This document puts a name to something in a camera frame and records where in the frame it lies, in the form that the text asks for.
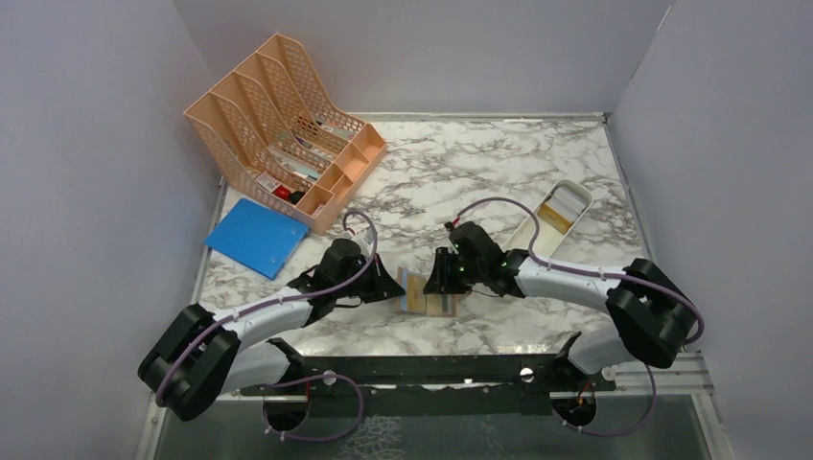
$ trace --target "white tray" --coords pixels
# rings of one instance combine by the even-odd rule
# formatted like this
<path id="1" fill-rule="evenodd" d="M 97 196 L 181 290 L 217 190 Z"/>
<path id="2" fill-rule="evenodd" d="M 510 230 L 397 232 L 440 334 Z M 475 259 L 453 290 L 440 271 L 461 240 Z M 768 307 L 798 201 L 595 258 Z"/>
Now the white tray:
<path id="1" fill-rule="evenodd" d="M 565 187 L 569 191 L 573 192 L 576 196 L 582 198 L 582 200 L 587 203 L 587 207 L 582 211 L 578 218 L 573 222 L 573 224 L 568 229 L 567 233 L 561 233 L 559 230 L 554 228 L 552 225 L 547 223 L 541 218 L 537 218 L 537 213 L 539 212 L 540 208 L 542 207 L 542 203 L 546 202 L 547 199 L 553 194 L 559 187 Z M 587 213 L 587 211 L 592 206 L 592 194 L 589 190 L 584 188 L 581 184 L 573 182 L 569 179 L 562 179 L 556 182 L 553 185 L 553 188 L 550 189 L 550 192 L 545 195 L 545 198 L 536 205 L 535 208 L 532 209 L 534 212 L 534 219 L 539 221 L 539 237 L 534 243 L 534 253 L 541 257 L 550 257 L 553 255 L 553 251 L 559 247 L 559 244 L 569 235 L 569 233 L 573 230 L 573 227 L 581 220 L 582 216 Z M 502 250 L 507 251 L 508 249 L 527 249 L 528 243 L 531 241 L 531 237 L 533 236 L 534 231 L 534 224 L 531 220 L 531 217 L 525 219 L 525 221 L 520 225 L 517 230 L 511 235 L 511 238 L 508 239 L 503 245 Z"/>

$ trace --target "marble surface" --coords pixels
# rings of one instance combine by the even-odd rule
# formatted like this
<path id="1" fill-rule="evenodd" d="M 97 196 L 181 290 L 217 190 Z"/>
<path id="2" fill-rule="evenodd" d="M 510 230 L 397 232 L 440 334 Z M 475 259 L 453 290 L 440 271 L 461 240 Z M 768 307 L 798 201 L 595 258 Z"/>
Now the marble surface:
<path id="1" fill-rule="evenodd" d="M 642 250 L 603 125 L 597 122 L 386 122 L 376 128 L 389 154 L 351 201 L 376 222 L 379 253 L 394 277 L 398 266 L 429 275 L 434 248 L 447 245 L 443 222 L 486 196 L 529 207 L 559 179 L 581 183 L 594 204 L 553 257 L 590 265 L 625 265 Z M 244 197 L 228 190 L 221 215 Z M 470 215 L 502 244 L 524 219 L 508 204 Z M 341 233 L 310 234 L 275 281 L 212 252 L 200 303 L 216 310 L 270 295 L 321 259 Z M 609 324 L 603 313 L 553 299 L 472 294 L 456 318 L 416 317 L 394 301 L 335 310 L 311 326 L 280 334 L 305 356 L 554 353 L 570 333 Z"/>

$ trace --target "blue plastic file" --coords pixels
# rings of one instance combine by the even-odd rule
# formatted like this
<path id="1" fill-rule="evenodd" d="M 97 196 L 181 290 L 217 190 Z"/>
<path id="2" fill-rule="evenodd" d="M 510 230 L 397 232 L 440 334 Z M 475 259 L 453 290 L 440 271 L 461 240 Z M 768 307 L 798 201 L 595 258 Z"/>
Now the blue plastic file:
<path id="1" fill-rule="evenodd" d="M 273 280 L 307 233 L 304 223 L 243 198 L 206 244 Z"/>

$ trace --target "gray wall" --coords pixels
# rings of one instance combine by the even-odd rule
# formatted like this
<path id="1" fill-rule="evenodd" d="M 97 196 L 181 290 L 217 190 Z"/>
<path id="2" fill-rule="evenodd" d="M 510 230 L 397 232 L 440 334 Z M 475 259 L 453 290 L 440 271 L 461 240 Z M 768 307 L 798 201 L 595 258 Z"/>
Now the gray wall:
<path id="1" fill-rule="evenodd" d="M 0 4 L 0 458 L 131 458 L 190 296 L 212 80 L 167 0 Z"/>
<path id="2" fill-rule="evenodd" d="M 813 3 L 678 0 L 611 118 L 738 459 L 809 458 Z"/>
<path id="3" fill-rule="evenodd" d="M 174 0 L 219 79 L 274 32 L 351 111 L 616 107 L 671 0 Z"/>

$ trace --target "red object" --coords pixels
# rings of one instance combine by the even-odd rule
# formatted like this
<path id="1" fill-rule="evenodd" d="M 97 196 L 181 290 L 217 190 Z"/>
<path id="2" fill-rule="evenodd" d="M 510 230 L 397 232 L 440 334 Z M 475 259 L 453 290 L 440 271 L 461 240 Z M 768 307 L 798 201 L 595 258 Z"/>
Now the red object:
<path id="1" fill-rule="evenodd" d="M 290 196 L 290 190 L 280 185 L 274 190 L 274 194 L 284 199 L 285 201 L 288 201 L 288 197 Z"/>

